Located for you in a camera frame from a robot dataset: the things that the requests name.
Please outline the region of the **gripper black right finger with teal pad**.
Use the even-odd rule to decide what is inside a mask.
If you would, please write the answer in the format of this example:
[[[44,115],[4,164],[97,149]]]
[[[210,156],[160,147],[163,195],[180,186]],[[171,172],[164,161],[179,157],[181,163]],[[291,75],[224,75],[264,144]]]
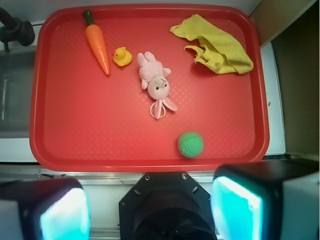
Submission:
[[[215,228],[224,240],[317,240],[320,164],[273,159],[224,164],[210,189]]]

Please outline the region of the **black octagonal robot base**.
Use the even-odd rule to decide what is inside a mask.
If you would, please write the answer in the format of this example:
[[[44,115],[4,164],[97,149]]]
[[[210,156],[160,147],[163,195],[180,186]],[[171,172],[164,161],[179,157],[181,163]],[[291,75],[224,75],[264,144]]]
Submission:
[[[146,173],[119,201],[122,240],[215,240],[211,195],[186,172]]]

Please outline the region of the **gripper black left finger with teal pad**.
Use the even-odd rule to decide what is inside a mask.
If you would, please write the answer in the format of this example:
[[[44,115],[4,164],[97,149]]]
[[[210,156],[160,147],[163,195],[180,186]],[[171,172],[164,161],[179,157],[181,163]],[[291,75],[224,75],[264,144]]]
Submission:
[[[74,178],[0,184],[2,240],[87,240],[91,207]]]

